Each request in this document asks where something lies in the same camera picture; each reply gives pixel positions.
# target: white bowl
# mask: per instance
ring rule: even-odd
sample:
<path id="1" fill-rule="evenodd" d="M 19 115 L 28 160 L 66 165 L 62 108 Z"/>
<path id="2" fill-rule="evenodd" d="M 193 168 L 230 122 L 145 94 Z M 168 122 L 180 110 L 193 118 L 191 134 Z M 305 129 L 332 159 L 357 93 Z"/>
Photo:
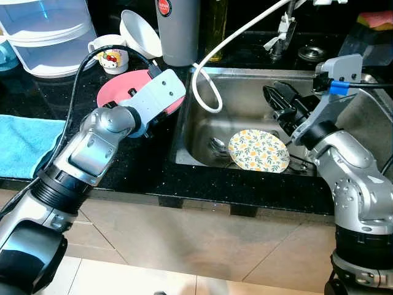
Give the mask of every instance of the white bowl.
<path id="1" fill-rule="evenodd" d="M 123 10 L 120 35 L 126 40 L 128 47 L 147 59 L 162 57 L 160 38 L 148 22 L 135 12 Z"/>

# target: stainless steel sink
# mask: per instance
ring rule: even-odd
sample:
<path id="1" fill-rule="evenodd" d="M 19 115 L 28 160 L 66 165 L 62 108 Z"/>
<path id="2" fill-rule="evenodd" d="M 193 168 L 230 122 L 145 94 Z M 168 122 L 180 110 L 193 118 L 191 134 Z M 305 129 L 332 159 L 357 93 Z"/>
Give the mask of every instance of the stainless steel sink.
<path id="1" fill-rule="evenodd" d="M 189 85 L 186 103 L 177 123 L 173 153 L 176 163 L 238 168 L 231 164 L 225 153 L 217 153 L 212 148 L 212 138 L 221 140 L 227 146 L 230 138 L 243 129 L 255 128 L 270 132 L 284 143 L 290 140 L 273 119 L 273 109 L 265 101 L 262 87 L 273 85 L 274 81 L 284 81 L 302 95 L 310 95 L 314 72 L 230 68 L 206 68 L 206 71 L 217 85 L 224 107 L 218 114 L 206 112 L 195 101 Z M 367 82 L 375 81 L 370 75 L 364 75 L 363 78 Z M 198 89 L 205 102 L 216 107 L 211 89 L 202 78 L 198 82 Z M 373 95 L 388 111 L 393 110 L 393 102 L 384 90 L 377 90 Z M 369 148 L 377 158 L 379 167 L 389 158 L 392 151 L 392 124 L 366 95 L 359 94 L 352 101 L 337 125 Z M 307 160 L 304 147 L 291 144 L 288 148 L 291 155 Z M 284 173 L 313 175 L 315 171 L 309 163 L 291 158 L 290 168 Z"/>

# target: black granite countertop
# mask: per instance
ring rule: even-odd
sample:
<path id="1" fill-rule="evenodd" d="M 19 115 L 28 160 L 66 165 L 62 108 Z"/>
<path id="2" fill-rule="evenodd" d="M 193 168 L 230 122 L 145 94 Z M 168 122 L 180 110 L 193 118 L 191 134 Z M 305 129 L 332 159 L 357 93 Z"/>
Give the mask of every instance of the black granite countertop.
<path id="1" fill-rule="evenodd" d="M 253 32 L 241 36 L 228 46 L 225 58 L 214 66 L 314 69 L 315 65 L 297 58 L 295 49 L 302 44 L 323 43 L 329 55 L 334 56 L 337 44 L 343 40 L 336 35 L 315 37 L 302 34 L 294 37 L 296 41 L 291 44 L 292 49 L 281 61 L 272 63 L 262 48 L 269 36 Z M 141 62 L 130 58 L 129 70 L 142 68 Z M 175 71 L 185 82 L 189 69 L 176 68 Z M 99 64 L 84 72 L 69 136 L 77 131 L 81 119 L 96 107 L 99 89 L 111 78 Z M 73 79 L 38 79 L 26 73 L 21 66 L 0 73 L 0 112 L 22 117 L 64 119 Z M 173 163 L 169 154 L 177 117 L 178 112 L 175 112 L 152 127 L 152 138 L 123 140 L 113 166 L 98 189 L 333 214 L 329 188 L 322 178 Z M 0 188 L 20 189 L 27 181 L 2 178 Z"/>

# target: floral plate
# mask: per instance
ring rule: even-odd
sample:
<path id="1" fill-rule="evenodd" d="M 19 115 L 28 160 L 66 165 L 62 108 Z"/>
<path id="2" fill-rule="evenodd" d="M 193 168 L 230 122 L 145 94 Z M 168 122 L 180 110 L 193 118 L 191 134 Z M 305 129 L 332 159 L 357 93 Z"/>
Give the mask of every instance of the floral plate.
<path id="1" fill-rule="evenodd" d="M 229 141 L 229 154 L 242 169 L 281 173 L 289 164 L 285 144 L 274 135 L 257 130 L 242 130 Z"/>

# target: gray bottle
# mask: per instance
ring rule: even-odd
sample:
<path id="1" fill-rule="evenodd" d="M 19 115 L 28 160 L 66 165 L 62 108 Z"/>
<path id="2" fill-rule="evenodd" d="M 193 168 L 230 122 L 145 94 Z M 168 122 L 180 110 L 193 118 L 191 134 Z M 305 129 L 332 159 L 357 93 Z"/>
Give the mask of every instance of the gray bottle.
<path id="1" fill-rule="evenodd" d="M 165 63 L 192 65 L 198 57 L 200 0 L 154 1 Z"/>

